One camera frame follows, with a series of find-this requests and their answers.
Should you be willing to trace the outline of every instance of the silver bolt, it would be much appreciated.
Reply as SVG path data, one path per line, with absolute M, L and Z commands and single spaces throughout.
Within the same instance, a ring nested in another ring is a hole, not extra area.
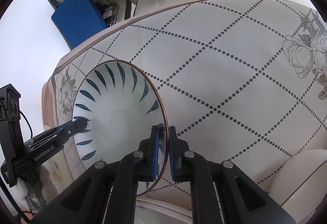
M 225 168 L 228 168 L 228 169 L 230 169 L 230 168 L 233 168 L 233 162 L 231 162 L 231 161 L 229 161 L 229 160 L 226 160 L 226 161 L 224 161 L 224 163 L 223 163 L 223 166 L 225 167 Z
M 194 152 L 187 151 L 187 152 L 184 153 L 184 156 L 187 157 L 187 158 L 192 158 L 192 157 L 194 157 Z
M 104 162 L 103 161 L 97 161 L 96 163 L 94 163 L 94 167 L 96 169 L 102 169 L 104 167 Z
M 143 152 L 138 150 L 138 151 L 135 151 L 133 155 L 136 158 L 141 158 L 141 157 L 143 157 Z

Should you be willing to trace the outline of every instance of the floor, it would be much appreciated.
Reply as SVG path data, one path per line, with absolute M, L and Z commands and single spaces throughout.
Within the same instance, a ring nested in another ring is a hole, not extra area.
M 313 7 L 309 0 L 291 1 Z M 11 83 L 21 93 L 21 109 L 34 134 L 43 131 L 42 86 L 59 59 L 69 52 L 65 40 L 50 19 L 52 13 L 53 8 L 47 0 L 14 0 L 0 21 L 0 38 L 2 45 L 6 46 L 2 48 L 3 57 L 6 57 L 2 66 L 8 68 L 8 73 L 0 78 L 0 86 Z M 23 138 L 27 140 L 30 136 L 28 126 L 22 121 L 21 127 Z

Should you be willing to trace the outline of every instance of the blue leaf pattern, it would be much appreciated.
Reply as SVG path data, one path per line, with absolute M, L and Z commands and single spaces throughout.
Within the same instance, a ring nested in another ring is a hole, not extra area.
M 88 97 L 89 99 L 93 100 L 94 102 L 96 102 L 95 99 L 92 97 L 92 95 L 88 93 L 86 90 L 80 90 L 80 93 Z
M 85 117 L 83 117 L 83 116 L 75 116 L 74 119 L 75 119 L 75 120 L 78 120 L 78 119 L 84 119 L 84 120 L 86 120 L 86 121 L 91 121 L 91 120 L 89 120 L 88 118 L 85 118 Z
M 90 152 L 89 154 L 86 154 L 86 155 L 82 158 L 82 160 L 88 160 L 88 159 L 92 158 L 92 157 L 94 156 L 95 152 L 96 152 L 96 150 Z
M 135 74 L 133 67 L 131 67 L 131 69 L 132 69 L 132 74 L 133 74 L 133 79 L 134 79 L 134 87 L 133 87 L 133 91 L 134 91 L 134 89 L 136 87 L 136 83 L 137 83 L 137 75 Z
M 123 80 L 123 88 L 124 88 L 124 84 L 125 84 L 125 71 L 122 68 L 122 66 L 117 62 L 117 66 L 120 72 L 120 75 L 122 76 L 122 80 Z
M 92 140 L 86 140 L 86 141 L 79 142 L 76 145 L 77 146 L 84 146 L 84 145 L 90 144 L 92 141 L 93 141 L 93 139 Z
M 86 107 L 86 106 L 83 105 L 83 104 L 76 103 L 75 105 L 76 105 L 77 107 L 79 107 L 79 108 L 82 108 L 83 110 L 88 110 L 88 111 L 92 112 L 88 107 Z
M 108 70 L 108 72 L 109 72 L 109 74 L 111 76 L 111 79 L 112 79 L 112 82 L 113 82 L 113 87 L 115 88 L 115 76 L 113 75 L 113 72 L 111 71 L 109 66 L 107 66 L 106 64 L 105 64 L 105 66 L 106 66 L 106 68 L 107 68 L 107 70 Z
M 88 82 L 92 87 L 94 87 L 94 88 L 97 90 L 97 92 L 101 95 L 98 86 L 97 86 L 97 85 L 96 85 L 92 80 L 90 80 L 90 79 L 86 79 L 86 81 L 87 81 L 87 82 Z
M 148 94 L 148 92 L 149 92 L 149 87 L 148 87 L 146 79 L 144 79 L 144 91 L 143 91 L 143 95 L 142 95 L 142 98 L 140 99 L 140 101 Z
M 96 75 L 98 76 L 98 78 L 101 80 L 101 82 L 104 84 L 104 86 L 106 87 L 106 90 L 107 90 L 107 85 L 106 85 L 106 82 L 103 78 L 103 76 L 100 74 L 100 72 L 94 70 L 94 72 L 96 73 Z
M 158 104 L 158 100 L 156 99 L 153 106 L 151 107 L 151 109 L 146 114 L 148 114 L 150 111 L 158 109 L 158 107 L 159 107 L 159 104 Z

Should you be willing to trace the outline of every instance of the white ceramic plate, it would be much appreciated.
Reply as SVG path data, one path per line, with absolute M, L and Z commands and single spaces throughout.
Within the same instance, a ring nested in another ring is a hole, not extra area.
M 192 212 L 154 199 L 136 200 L 134 224 L 192 224 Z
M 87 128 L 74 135 L 77 153 L 87 169 L 94 162 L 112 163 L 136 151 L 150 137 L 153 125 L 163 125 L 159 139 L 157 176 L 167 162 L 167 120 L 153 84 L 132 64 L 113 60 L 90 71 L 78 89 L 73 119 L 85 118 Z M 156 182 L 139 183 L 138 194 Z

